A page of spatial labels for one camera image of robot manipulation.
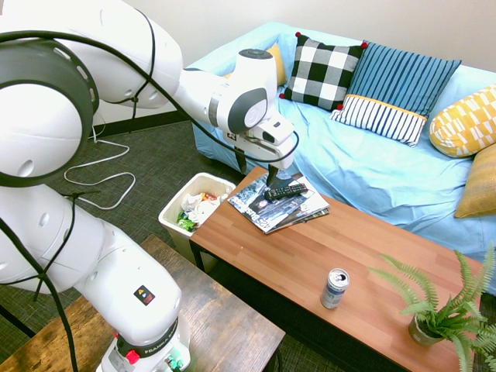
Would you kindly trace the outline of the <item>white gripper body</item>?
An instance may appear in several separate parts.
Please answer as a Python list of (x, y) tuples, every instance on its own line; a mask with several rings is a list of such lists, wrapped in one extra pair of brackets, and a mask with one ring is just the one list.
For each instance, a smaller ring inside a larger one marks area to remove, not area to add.
[(281, 144), (248, 134), (226, 133), (226, 141), (244, 151), (246, 159), (272, 164), (278, 169), (287, 169), (293, 163), (293, 152), (299, 144), (299, 137), (293, 132)]

